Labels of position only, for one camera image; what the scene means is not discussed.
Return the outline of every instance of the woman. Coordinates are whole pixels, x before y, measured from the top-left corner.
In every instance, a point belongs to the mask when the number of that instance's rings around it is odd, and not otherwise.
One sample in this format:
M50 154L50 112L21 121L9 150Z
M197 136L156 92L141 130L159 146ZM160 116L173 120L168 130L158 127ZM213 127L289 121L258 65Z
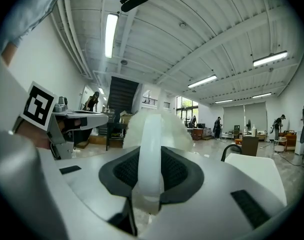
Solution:
M93 96L88 97L84 110L93 112L93 107L95 105L95 112L98 112L99 96L100 96L100 93L98 91L96 91Z

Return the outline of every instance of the white plastic handle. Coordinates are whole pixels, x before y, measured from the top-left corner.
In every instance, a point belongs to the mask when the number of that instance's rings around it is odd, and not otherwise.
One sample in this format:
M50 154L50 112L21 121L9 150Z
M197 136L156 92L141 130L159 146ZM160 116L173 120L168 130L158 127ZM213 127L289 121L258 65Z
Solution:
M149 115L144 123L138 160L138 187L144 198L158 202L161 194L162 116Z

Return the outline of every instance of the ceiling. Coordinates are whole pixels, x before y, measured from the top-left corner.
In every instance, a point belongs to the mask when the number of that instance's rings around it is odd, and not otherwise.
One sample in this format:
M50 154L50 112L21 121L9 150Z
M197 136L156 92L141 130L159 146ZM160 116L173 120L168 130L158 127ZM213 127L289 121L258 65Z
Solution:
M106 19L118 12L108 59ZM106 95L114 76L205 105L278 96L304 53L304 28L286 0L149 0L128 13L120 0L59 0L53 18L81 74ZM253 67L282 51L282 61ZM218 80L188 88L211 75Z

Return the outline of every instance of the polished floor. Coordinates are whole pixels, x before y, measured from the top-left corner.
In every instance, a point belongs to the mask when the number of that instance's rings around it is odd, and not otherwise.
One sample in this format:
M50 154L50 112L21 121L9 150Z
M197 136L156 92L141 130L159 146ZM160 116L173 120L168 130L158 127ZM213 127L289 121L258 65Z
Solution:
M192 152L198 153L200 156L209 157L211 159L220 160L223 150L227 145L232 144L230 139L210 139L198 140L194 142ZM106 151L105 145L89 144L85 149L77 149L75 156L77 158L91 157L102 155L107 152L113 153L115 148L110 148ZM274 151L274 144L271 142L259 142L257 149L257 156L264 158L271 158L274 160L278 169L280 177L283 182L287 203L290 204L296 199L300 198L304 191L304 168L301 166L292 165L295 154L293 151L286 151L276 154ZM139 233L141 233L151 221L152 215L140 210L142 199L138 196L136 188L133 190L133 206L136 225Z

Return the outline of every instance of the ceiling light fixture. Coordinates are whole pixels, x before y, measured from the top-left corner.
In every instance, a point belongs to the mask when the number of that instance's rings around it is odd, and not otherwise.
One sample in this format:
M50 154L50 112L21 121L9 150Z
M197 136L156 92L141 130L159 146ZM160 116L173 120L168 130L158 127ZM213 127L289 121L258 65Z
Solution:
M106 19L105 28L105 57L111 59L113 44L117 30L119 16L117 14L110 13Z
M256 95L256 96L253 96L252 98L260 98L260 97L269 96L269 95L272 95L272 92L261 94L261 95Z
M265 64L265 63L273 62L273 61L285 58L286 56L288 56L288 52L286 50L282 51L282 52L279 52L279 53L276 53L276 54L272 54L272 55L269 55L267 57L254 60L253 61L253 67L257 67L257 66L260 66L260 65Z
M217 102L214 102L214 103L218 104L218 103L232 102L232 101L233 101L233 99L227 99L227 100L217 101Z
M210 82L210 81L215 80L215 79L217 79L217 76L216 75L211 75L211 76L209 76L209 77L207 77L207 78L205 78L205 79L203 79L201 81L192 83L192 84L188 85L187 87L193 88L193 87L205 84L205 83Z

